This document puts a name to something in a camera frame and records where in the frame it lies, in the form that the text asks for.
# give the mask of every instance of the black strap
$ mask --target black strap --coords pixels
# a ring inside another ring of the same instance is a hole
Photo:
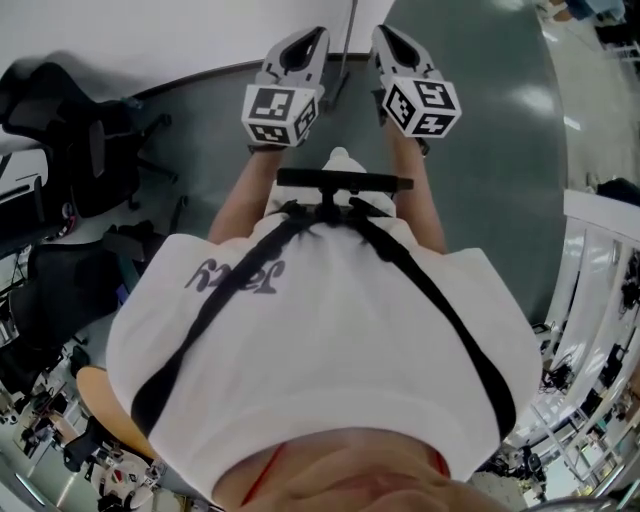
[[[2,179],[2,175],[4,174],[4,171],[7,169],[7,165],[9,165],[9,160],[11,160],[12,156],[13,156],[13,153],[9,153],[8,155],[4,155],[0,160],[0,179]]]
[[[231,297],[245,286],[267,261],[275,259],[295,235],[315,222],[315,218],[310,216],[290,215],[260,240],[205,300],[180,348],[140,388],[133,399],[131,418],[145,436],[149,436],[169,400],[187,350],[209,327]]]
[[[516,407],[509,386],[500,371],[491,360],[484,355],[458,314],[451,304],[449,304],[449,301],[431,278],[418,266],[407,248],[384,229],[376,226],[366,217],[356,217],[350,220],[349,224],[371,244],[380,259],[391,262],[398,267],[398,269],[427,296],[433,305],[440,310],[455,329],[471,358],[473,366],[478,372],[478,376],[489,397],[489,401],[493,406],[500,438],[504,439],[507,437],[516,424]]]
[[[516,410],[513,397],[504,378],[487,356],[484,355],[462,320],[436,284],[413,260],[409,251],[389,233],[369,221],[366,214],[368,203],[358,200],[352,202],[352,214],[343,219],[344,225],[358,231],[376,250],[385,262],[391,262],[405,274],[451,323],[460,337],[471,361],[478,372],[485,392],[493,406],[500,437],[506,437],[516,422]],[[182,359],[187,350],[209,327],[222,308],[236,291],[249,280],[269,260],[277,257],[282,248],[291,239],[315,223],[325,222],[322,213],[309,215],[302,207],[288,203],[283,210],[290,213],[276,229],[264,237],[251,249],[238,265],[229,273],[202,305],[182,345],[167,363],[158,370],[136,394],[131,416],[140,430],[148,437],[156,425],[175,385]]]
[[[131,502],[133,501],[133,497],[136,495],[136,491],[131,491],[127,494],[127,497],[124,499],[124,503],[122,504],[122,509],[125,512],[131,512]]]
[[[46,220],[44,217],[44,204],[42,203],[42,177],[38,176],[33,183],[33,198],[36,202],[36,213],[40,223]]]

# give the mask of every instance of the white cube with marker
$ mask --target white cube with marker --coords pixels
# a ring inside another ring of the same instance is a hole
[[[298,146],[318,117],[315,89],[248,85],[242,123],[257,144]]]
[[[394,76],[382,105],[407,137],[441,139],[462,115],[453,84],[443,80]]]

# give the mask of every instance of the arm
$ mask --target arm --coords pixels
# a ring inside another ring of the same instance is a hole
[[[253,227],[264,215],[283,154],[284,151],[275,151],[251,156],[211,224],[210,242],[221,244],[231,238],[251,235]]]
[[[391,120],[387,121],[385,129],[391,146],[394,174],[413,180],[412,190],[402,190],[395,196],[396,215],[409,225],[422,247],[445,254],[444,233],[433,204],[420,146],[415,139],[405,137]]]

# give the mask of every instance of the shiny floor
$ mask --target shiny floor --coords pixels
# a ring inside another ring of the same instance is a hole
[[[633,73],[607,58],[591,25],[541,24],[528,0],[397,0],[388,23],[425,45],[460,96],[461,121],[434,141],[426,160],[450,250],[482,248],[528,319],[542,321],[562,250],[563,189],[583,189],[587,174],[638,181]],[[369,94],[376,74],[364,62],[351,62],[350,70],[337,110],[317,122],[287,163],[319,168],[342,145],[369,172],[389,172]],[[336,71],[331,63],[329,83]],[[179,182],[143,175],[139,211],[122,205],[82,221],[63,242],[95,240],[112,223],[143,219],[162,232],[181,194],[190,203],[179,231],[205,235],[249,156],[239,118],[254,74],[202,80],[147,100],[141,119],[169,113],[173,125],[150,141],[146,156],[179,173]],[[110,322],[85,333],[93,364],[104,365]],[[49,455],[36,479],[61,470],[59,455]],[[54,502],[63,481],[47,486]],[[66,488],[61,510],[93,507],[85,484],[76,479]]]

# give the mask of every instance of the white t-shirt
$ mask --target white t-shirt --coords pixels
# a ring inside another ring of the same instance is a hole
[[[334,151],[326,168],[365,172]],[[347,205],[350,194],[335,196]],[[359,197],[395,216],[381,193]],[[317,204],[316,190],[272,189]],[[205,299],[282,220],[216,246],[174,235],[116,316],[109,380],[125,410],[184,341]],[[411,252],[507,382],[520,415],[542,364],[522,311],[479,249],[442,256],[407,224],[372,219]],[[494,410],[458,335],[392,263],[346,227],[315,225],[237,292],[187,353],[149,441],[203,496],[246,457],[304,435],[341,428],[398,432],[437,449],[467,480],[500,442]]]

